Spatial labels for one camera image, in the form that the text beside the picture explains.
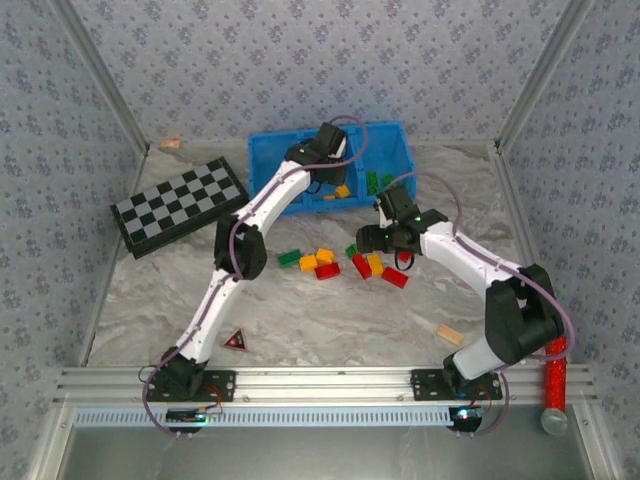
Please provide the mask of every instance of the floor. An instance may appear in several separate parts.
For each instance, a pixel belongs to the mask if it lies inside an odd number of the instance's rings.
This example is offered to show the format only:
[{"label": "floor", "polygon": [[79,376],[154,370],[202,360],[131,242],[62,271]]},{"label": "floor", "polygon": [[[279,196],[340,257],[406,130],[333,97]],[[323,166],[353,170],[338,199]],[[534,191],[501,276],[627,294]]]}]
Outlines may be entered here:
[{"label": "floor", "polygon": [[[463,230],[495,253],[517,260],[513,237],[484,147],[412,145],[418,170],[441,175],[458,189]],[[247,182],[246,147],[184,144],[152,149],[138,190],[224,155]],[[454,204],[438,184],[418,181],[417,203],[453,218]],[[435,336],[441,323],[465,334],[483,330],[483,301],[444,267],[418,258],[404,290],[380,278],[362,280],[344,250],[356,230],[375,223],[364,208],[281,217],[266,235],[269,260],[245,288],[220,329],[211,364],[222,366],[437,365],[456,347]],[[88,364],[143,365],[175,343],[200,303],[213,265],[215,225],[139,260],[121,246]],[[294,248],[337,252],[343,273],[318,281],[313,273],[281,270],[276,256]],[[388,264],[392,256],[385,256]],[[221,344],[242,328],[248,352]]]}]

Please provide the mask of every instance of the warning triangle sign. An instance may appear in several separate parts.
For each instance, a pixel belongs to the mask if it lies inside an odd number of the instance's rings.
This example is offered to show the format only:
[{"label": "warning triangle sign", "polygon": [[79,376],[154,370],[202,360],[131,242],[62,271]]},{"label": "warning triangle sign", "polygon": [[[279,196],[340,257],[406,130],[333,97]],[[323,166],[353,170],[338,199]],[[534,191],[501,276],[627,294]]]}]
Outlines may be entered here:
[{"label": "warning triangle sign", "polygon": [[222,344],[223,347],[232,348],[234,350],[242,350],[243,352],[247,351],[247,343],[244,341],[244,335],[242,334],[242,329],[239,328],[236,330],[236,333],[229,337],[229,340]]}]

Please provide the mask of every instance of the green lego brick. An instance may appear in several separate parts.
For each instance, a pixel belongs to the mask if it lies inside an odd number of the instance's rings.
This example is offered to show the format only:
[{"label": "green lego brick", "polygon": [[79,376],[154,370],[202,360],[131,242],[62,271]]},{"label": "green lego brick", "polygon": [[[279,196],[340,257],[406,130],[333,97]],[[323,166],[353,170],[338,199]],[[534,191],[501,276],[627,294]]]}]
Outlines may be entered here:
[{"label": "green lego brick", "polygon": [[378,174],[373,170],[369,170],[367,172],[367,195],[375,195],[379,189]]},{"label": "green lego brick", "polygon": [[347,248],[345,250],[345,253],[347,254],[347,257],[349,257],[349,260],[351,260],[353,258],[353,256],[358,253],[358,247],[356,247],[356,244],[353,243],[351,245],[349,245],[349,248]]},{"label": "green lego brick", "polygon": [[302,258],[302,253],[300,250],[291,250],[290,252],[283,253],[282,255],[278,255],[278,263],[280,264],[280,268],[289,268],[294,265],[298,265],[298,262]]},{"label": "green lego brick", "polygon": [[393,182],[394,178],[396,177],[394,177],[392,173],[387,173],[384,177],[382,177],[382,186],[386,187],[391,182]]}]

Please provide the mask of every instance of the black and white checkered board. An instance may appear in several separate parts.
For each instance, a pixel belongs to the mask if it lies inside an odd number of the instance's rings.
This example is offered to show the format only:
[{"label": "black and white checkered board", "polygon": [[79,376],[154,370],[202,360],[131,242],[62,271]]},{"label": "black and white checkered board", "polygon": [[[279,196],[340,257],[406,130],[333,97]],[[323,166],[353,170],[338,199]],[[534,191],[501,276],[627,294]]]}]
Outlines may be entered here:
[{"label": "black and white checkered board", "polygon": [[249,195],[220,157],[111,207],[127,249],[140,258],[234,212]]}]

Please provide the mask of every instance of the blue crate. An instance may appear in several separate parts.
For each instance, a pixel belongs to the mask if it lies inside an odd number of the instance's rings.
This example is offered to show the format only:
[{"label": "blue crate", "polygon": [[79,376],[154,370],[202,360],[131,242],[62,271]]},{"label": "blue crate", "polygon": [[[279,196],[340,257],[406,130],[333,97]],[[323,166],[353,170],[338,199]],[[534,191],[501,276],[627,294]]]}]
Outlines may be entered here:
[{"label": "blue crate", "polygon": [[[356,125],[341,126],[347,132],[347,154],[352,157],[362,145],[362,131]],[[325,200],[325,195],[333,195],[334,185],[323,185],[316,194],[299,195],[284,211],[284,215],[301,212],[326,212],[355,207],[371,207],[375,195],[367,195],[366,172],[375,171],[378,180],[388,173],[394,177],[415,171],[407,138],[398,122],[367,124],[369,146],[364,155],[349,165],[345,184],[351,191],[349,198]],[[273,177],[284,159],[289,147],[301,140],[315,136],[318,129],[295,130],[289,132],[260,133],[249,136],[249,194],[251,198]],[[415,199],[416,178],[404,180],[409,194]]]}]

